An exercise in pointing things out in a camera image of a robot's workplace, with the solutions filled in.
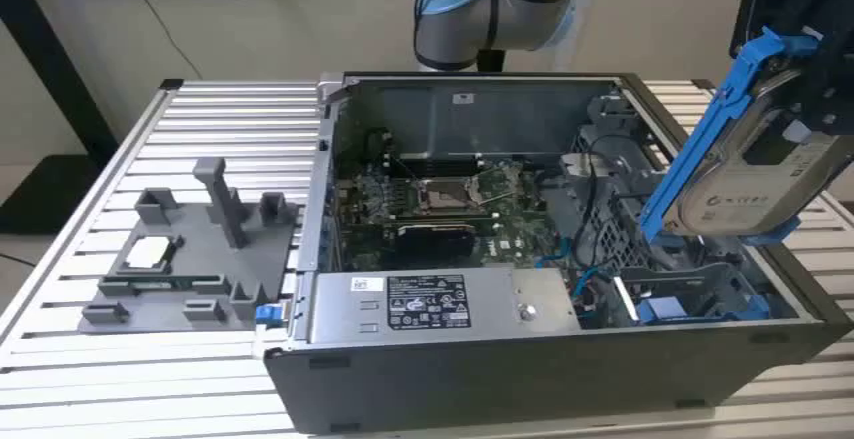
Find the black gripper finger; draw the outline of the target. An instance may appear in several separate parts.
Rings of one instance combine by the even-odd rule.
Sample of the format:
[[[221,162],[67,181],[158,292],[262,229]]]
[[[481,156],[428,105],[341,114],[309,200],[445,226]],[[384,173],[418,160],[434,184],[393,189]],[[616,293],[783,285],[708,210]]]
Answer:
[[[736,57],[744,45],[755,38],[757,0],[741,0],[731,40],[731,56]]]
[[[837,8],[817,28],[823,39],[797,89],[801,121],[825,134],[853,133],[853,11]]]

